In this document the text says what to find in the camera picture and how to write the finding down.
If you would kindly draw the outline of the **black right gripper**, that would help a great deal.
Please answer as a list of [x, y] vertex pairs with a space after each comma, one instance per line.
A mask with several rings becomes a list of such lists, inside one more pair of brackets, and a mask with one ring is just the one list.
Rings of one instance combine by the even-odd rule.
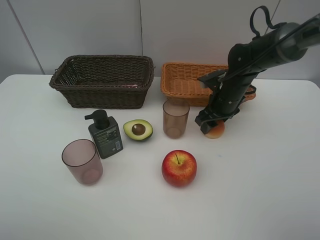
[[239, 112], [239, 106], [255, 74], [236, 75], [229, 79], [227, 77], [228, 73], [225, 74], [219, 88], [212, 90], [208, 104], [195, 118], [204, 135], [217, 126], [216, 121], [226, 121]]

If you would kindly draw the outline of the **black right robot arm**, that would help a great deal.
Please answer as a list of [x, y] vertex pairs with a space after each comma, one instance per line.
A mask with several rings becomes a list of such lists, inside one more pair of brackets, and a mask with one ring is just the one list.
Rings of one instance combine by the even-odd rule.
[[261, 36], [251, 23], [255, 37], [248, 44], [234, 45], [228, 54], [228, 69], [216, 70], [200, 76], [204, 88], [212, 90], [207, 106], [199, 112], [195, 122], [207, 135], [236, 115], [245, 93], [258, 74], [277, 66], [300, 60], [307, 49], [320, 43], [320, 16], [317, 14], [302, 24], [281, 22], [272, 25], [265, 6], [266, 23], [271, 32]]

